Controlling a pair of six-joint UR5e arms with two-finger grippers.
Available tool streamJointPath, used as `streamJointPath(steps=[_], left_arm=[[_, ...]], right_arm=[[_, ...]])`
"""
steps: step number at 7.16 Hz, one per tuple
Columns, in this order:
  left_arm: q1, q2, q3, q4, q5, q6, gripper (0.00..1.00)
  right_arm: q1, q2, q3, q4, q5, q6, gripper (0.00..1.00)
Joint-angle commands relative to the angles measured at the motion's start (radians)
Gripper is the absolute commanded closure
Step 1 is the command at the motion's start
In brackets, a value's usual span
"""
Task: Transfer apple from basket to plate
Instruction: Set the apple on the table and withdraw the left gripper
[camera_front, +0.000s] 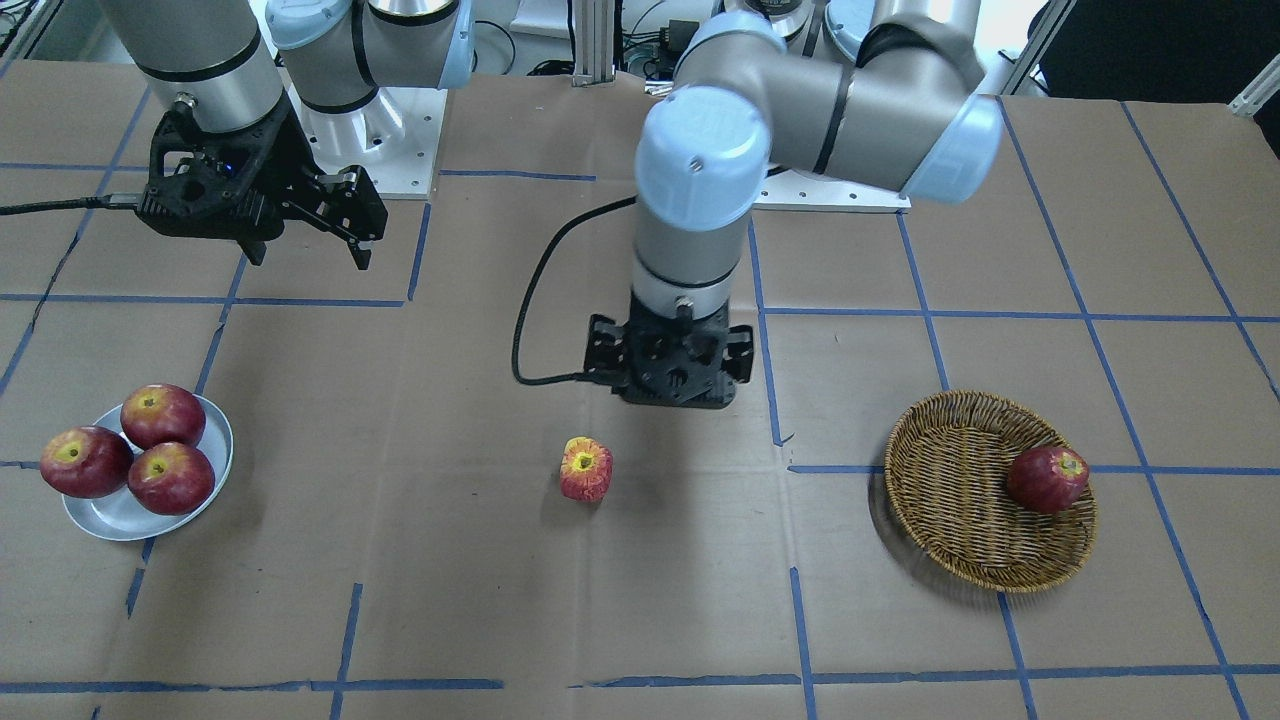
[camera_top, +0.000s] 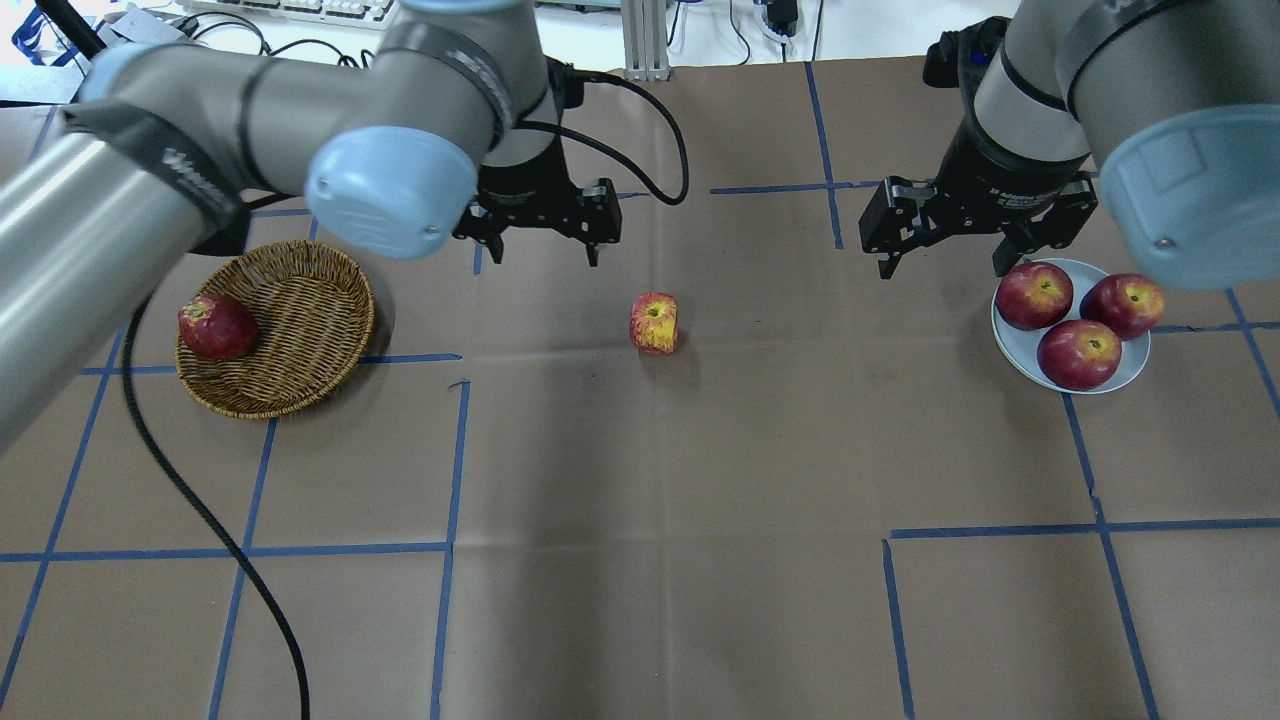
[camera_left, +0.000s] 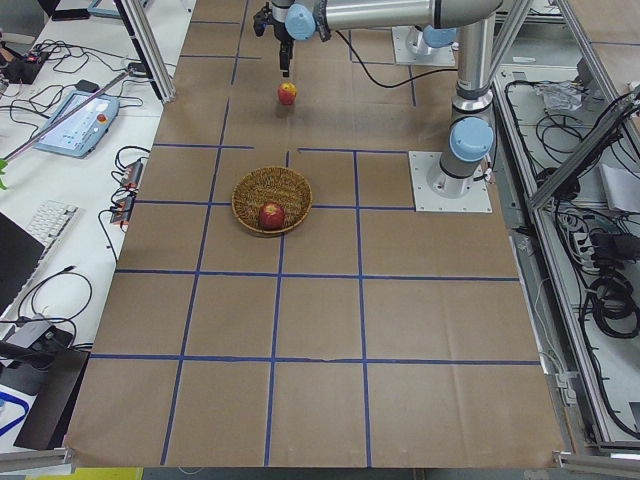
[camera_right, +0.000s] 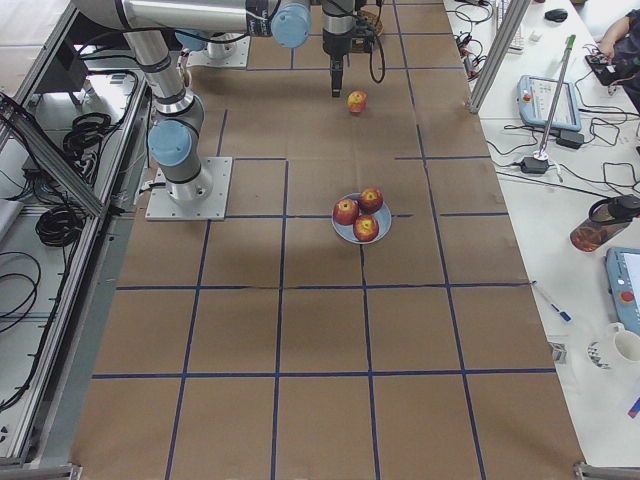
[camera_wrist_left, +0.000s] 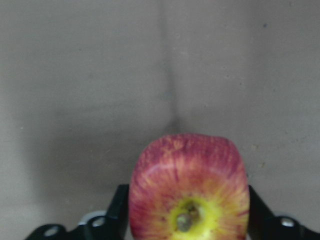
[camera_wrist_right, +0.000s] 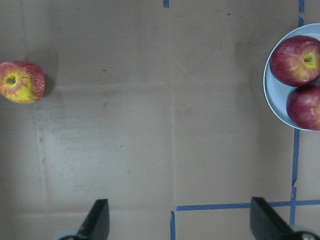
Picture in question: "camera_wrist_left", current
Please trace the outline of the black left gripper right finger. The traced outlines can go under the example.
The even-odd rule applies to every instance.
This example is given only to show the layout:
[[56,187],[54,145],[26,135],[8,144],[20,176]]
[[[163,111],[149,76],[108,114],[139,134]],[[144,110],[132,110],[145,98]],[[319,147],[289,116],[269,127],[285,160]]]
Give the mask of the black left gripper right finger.
[[249,185],[250,205],[247,234],[251,240],[318,240],[320,233],[287,215],[275,215]]

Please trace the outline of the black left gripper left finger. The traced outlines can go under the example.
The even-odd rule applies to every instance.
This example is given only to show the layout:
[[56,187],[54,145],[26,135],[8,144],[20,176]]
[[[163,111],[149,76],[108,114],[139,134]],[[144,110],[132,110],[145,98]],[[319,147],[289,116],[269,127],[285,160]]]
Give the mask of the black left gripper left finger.
[[34,229],[27,240],[123,240],[128,227],[129,185],[118,185],[107,210],[90,212],[78,226],[66,230],[61,224],[45,224]]

